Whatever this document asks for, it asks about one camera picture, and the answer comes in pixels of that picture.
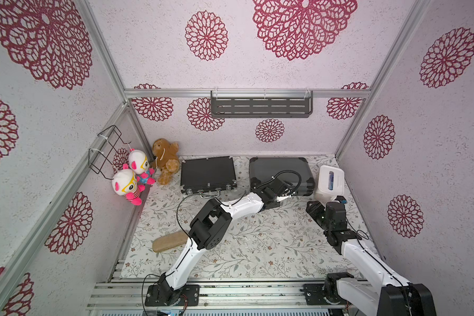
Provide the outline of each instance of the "pink plush doll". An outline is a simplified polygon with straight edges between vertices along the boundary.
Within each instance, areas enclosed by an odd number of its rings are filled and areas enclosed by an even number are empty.
[[[137,182],[145,185],[152,185],[155,180],[152,175],[155,173],[153,168],[150,168],[147,156],[141,150],[131,149],[131,153],[128,155],[128,164],[123,164],[123,169],[132,168],[133,172],[138,174]]]
[[[112,187],[117,195],[124,195],[133,205],[142,204],[139,195],[145,186],[137,185],[136,175],[130,169],[120,170],[112,178]]]

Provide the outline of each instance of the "floral tablecloth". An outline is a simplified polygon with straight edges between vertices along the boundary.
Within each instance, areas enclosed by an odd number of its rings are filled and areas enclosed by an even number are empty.
[[[195,159],[200,157],[181,157]],[[249,159],[233,157],[238,188],[223,191],[220,199],[229,201],[249,192]],[[306,157],[316,177],[319,164],[337,167],[334,155]],[[122,278],[144,278],[170,268],[182,247],[161,253],[152,251],[152,241],[179,231],[175,211],[182,199],[180,173],[169,186],[151,187],[133,241],[123,266]],[[367,232],[360,212],[346,186],[347,217],[355,229]],[[357,269],[328,244],[321,228],[305,212],[313,197],[286,199],[279,208],[232,221],[224,239],[207,251],[191,272],[192,278],[282,279],[324,278],[327,273]],[[179,220],[189,231],[191,219],[207,199],[192,196],[179,210]]]

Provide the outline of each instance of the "teddy bear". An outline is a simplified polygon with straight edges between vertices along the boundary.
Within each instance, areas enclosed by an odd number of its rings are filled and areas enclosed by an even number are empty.
[[[164,138],[160,138],[153,144],[152,153],[156,156],[156,169],[162,172],[158,178],[158,184],[163,186],[168,185],[172,179],[172,175],[179,171],[178,150],[179,145],[177,142],[169,143]]]

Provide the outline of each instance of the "white wall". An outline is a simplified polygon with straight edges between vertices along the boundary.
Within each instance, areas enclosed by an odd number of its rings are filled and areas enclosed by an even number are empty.
[[[127,88],[299,89],[343,88],[354,82],[370,85],[413,3],[350,0],[325,6],[319,0],[89,2]],[[278,5],[267,14],[265,11],[273,7],[267,3],[289,3],[291,7]],[[302,3],[309,5],[303,8]],[[270,19],[275,15],[276,24],[270,28],[257,24],[264,15]],[[291,25],[281,24],[281,15]],[[340,17],[333,21],[333,32],[326,21],[313,22],[320,16]],[[290,32],[293,25],[298,28]],[[260,38],[274,33],[276,27],[284,33],[274,40]],[[194,38],[205,35],[210,40],[202,56],[198,47],[204,43],[195,43]],[[334,42],[328,43],[332,35]],[[281,36],[285,42],[295,40],[281,47],[290,53],[303,53],[293,56],[275,51],[271,44],[280,41]],[[322,45],[326,46],[321,50],[311,49]],[[195,100],[142,98],[133,102],[149,141],[160,137],[178,141],[182,155],[333,154],[352,120],[352,115],[332,113],[328,99],[317,98],[311,117],[274,121],[279,127],[273,127],[272,132],[281,136],[264,142],[256,136],[264,119],[215,122],[218,120],[209,117],[208,102],[193,112],[190,104]],[[206,121],[206,126],[194,126],[190,121],[193,116]]]
[[[0,20],[0,102],[6,104],[0,109],[7,110],[8,121],[0,115],[0,137],[7,134],[10,147],[5,151],[6,144],[0,142],[0,268],[7,266],[120,104],[73,3],[63,4],[66,15],[43,7],[49,2],[36,2],[22,9],[23,20]],[[7,5],[17,13],[15,2]],[[12,11],[3,9],[0,14],[11,17]],[[71,23],[72,37],[63,32],[64,23]],[[130,123],[122,124],[122,131],[139,148]],[[35,295],[25,301],[31,308],[42,308],[29,315],[53,314],[58,307],[71,308],[63,314],[80,313],[84,295],[95,281],[107,278],[114,264],[116,243],[132,205],[114,196],[110,181],[95,177],[90,174],[79,189],[93,209],[89,235],[69,254],[44,247],[38,254],[43,257],[29,269]],[[53,283],[69,286],[54,289]],[[30,310],[26,306],[21,315]]]
[[[385,148],[373,135],[388,150],[369,155]],[[474,0],[431,4],[340,164],[390,266],[430,289],[437,315],[474,315]]]

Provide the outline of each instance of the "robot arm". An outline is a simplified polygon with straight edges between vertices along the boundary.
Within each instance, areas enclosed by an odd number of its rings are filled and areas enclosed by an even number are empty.
[[[153,293],[154,300],[165,306],[175,304],[191,270],[207,250],[214,248],[223,239],[232,220],[277,207],[280,201],[290,197],[295,190],[274,177],[241,199],[226,202],[227,204],[217,199],[208,200],[191,221],[188,241],[177,261],[160,276],[158,290]]]
[[[239,201],[235,199],[227,203],[228,206],[219,204],[216,199],[210,199],[191,221],[188,234],[190,238],[184,250],[170,270],[165,272],[166,281],[174,291],[186,284],[191,270],[207,250],[214,248],[221,241],[232,220],[256,214],[264,206],[262,199],[253,192]],[[214,223],[209,218],[211,213],[217,218]]]
[[[347,228],[344,204],[329,202],[326,209],[319,203],[308,204],[307,212],[323,228],[329,244],[371,284],[362,284],[349,273],[328,274],[323,289],[327,300],[347,300],[366,316],[436,316],[432,294],[423,284],[412,284],[399,275]]]

